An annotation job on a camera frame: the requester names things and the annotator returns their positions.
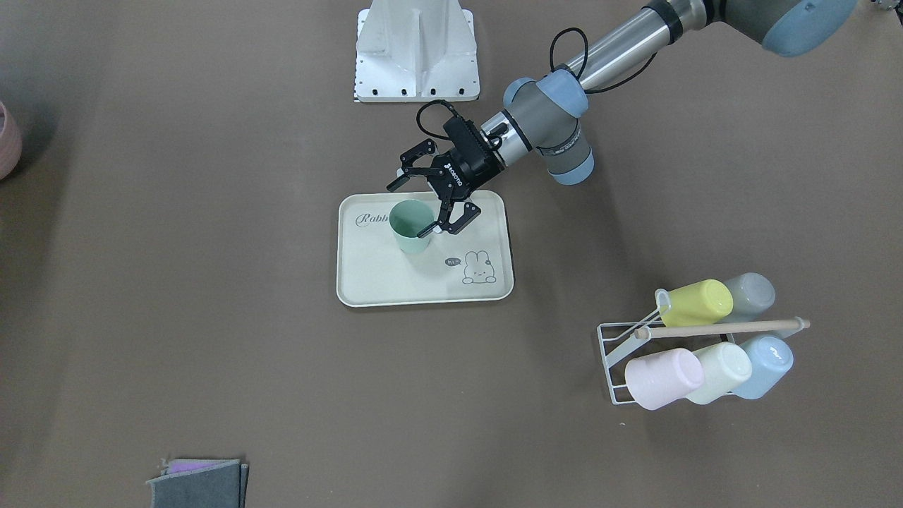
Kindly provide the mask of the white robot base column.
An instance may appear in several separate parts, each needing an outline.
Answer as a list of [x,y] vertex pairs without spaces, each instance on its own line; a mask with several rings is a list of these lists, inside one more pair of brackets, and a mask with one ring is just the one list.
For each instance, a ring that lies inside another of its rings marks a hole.
[[361,103],[480,96],[474,16],[458,1],[374,1],[357,16]]

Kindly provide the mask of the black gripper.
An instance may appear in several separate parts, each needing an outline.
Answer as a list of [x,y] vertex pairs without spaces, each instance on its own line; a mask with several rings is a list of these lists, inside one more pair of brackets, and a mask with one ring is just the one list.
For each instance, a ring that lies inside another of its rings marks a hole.
[[[443,129],[454,147],[433,158],[429,165],[419,167],[416,162],[427,155],[433,157],[437,148],[432,138],[419,142],[400,155],[401,166],[396,171],[396,178],[386,186],[387,192],[393,193],[411,178],[422,176],[442,200],[437,218],[420,229],[417,238],[431,234],[460,234],[482,212],[480,207],[465,199],[499,176],[505,168],[486,136],[471,120],[454,116],[444,123]],[[454,218],[456,205],[461,205],[461,214]]]

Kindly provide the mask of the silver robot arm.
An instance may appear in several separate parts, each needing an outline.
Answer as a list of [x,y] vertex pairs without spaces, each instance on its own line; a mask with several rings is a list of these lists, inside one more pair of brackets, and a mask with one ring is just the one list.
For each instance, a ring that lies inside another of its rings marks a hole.
[[[563,186],[586,180],[595,167],[593,149],[580,119],[590,96],[615,90],[638,77],[665,47],[684,33],[725,23],[782,57],[812,51],[844,25],[854,1],[651,1],[623,25],[570,61],[550,61],[539,80],[509,84],[499,113],[483,124],[465,119],[449,101],[443,135],[427,138],[400,156],[396,192],[413,177],[423,177],[437,196],[437,216],[416,229],[417,238],[458,234],[480,215],[471,194],[528,153],[536,152],[548,173]],[[439,139],[451,148],[438,153]]]

